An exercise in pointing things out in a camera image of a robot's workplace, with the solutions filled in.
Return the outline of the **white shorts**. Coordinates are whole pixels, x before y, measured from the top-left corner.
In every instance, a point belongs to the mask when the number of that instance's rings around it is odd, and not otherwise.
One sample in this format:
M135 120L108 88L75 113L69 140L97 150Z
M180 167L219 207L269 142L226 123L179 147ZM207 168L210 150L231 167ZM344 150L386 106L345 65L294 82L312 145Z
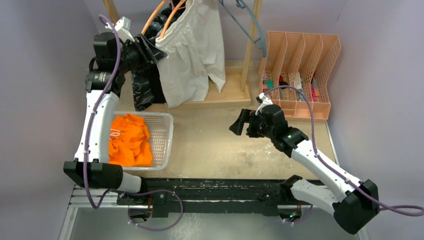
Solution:
M222 91L226 83L225 50L217 1L186 1L182 15L155 46L167 54L157 69L168 108L204 101L210 82L219 93Z

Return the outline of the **white plastic basket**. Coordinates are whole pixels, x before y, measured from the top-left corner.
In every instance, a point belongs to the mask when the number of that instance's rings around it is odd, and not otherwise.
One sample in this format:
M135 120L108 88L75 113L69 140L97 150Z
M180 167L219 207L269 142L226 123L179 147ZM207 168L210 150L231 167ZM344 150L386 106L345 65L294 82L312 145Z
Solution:
M134 114L144 118L145 123L150 132L150 147L153 155L151 167L125 167L127 171L160 171L164 169L168 162L171 153L174 118L169 113L164 112L143 112L143 111L116 111L112 117L112 121L118 115Z

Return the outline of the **pink plastic file organizer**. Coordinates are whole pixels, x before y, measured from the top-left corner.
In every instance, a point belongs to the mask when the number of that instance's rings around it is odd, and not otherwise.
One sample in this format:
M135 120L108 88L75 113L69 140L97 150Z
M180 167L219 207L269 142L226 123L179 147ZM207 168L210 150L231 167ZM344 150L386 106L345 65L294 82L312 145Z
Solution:
M288 84L293 88L276 89L271 101L280 106L291 121L324 123L331 102L327 83L342 49L337 34L268 31L266 57L258 67L259 92L264 81L274 87Z

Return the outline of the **orange shorts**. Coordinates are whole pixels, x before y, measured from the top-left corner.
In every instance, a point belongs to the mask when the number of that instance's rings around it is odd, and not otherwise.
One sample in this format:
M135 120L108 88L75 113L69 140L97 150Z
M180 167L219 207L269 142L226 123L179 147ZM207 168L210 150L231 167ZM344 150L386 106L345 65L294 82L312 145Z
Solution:
M111 123L108 139L109 163L122 167L151 167L151 134L145 119L126 113Z

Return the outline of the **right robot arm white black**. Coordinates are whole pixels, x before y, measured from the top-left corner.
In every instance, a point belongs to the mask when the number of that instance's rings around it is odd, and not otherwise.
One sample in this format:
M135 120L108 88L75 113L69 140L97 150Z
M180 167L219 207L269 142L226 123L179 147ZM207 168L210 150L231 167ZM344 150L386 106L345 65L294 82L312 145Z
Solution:
M229 130L240 136L248 124L250 138L268 138L274 147L312 172L323 187L299 178L281 189L280 196L288 204L296 200L312 204L331 214L347 233L357 234L379 212L379 206L368 199L379 197L377 185L362 181L340 168L319 150L298 128L289 126L283 110L275 104L261 110L243 108Z

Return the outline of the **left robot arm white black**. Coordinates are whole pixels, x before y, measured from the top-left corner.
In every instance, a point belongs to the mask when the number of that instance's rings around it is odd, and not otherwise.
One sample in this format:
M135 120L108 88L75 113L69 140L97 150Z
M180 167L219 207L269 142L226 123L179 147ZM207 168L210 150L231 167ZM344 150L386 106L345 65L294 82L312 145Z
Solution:
M132 201L142 205L148 201L149 191L142 186L141 177L125 173L122 166L109 162L109 136L125 74L145 71L167 54L142 34L133 40L117 40L112 32L99 33L94 36L93 49L95 56L85 78L83 132L73 160L64 162L63 171L82 188L128 192Z

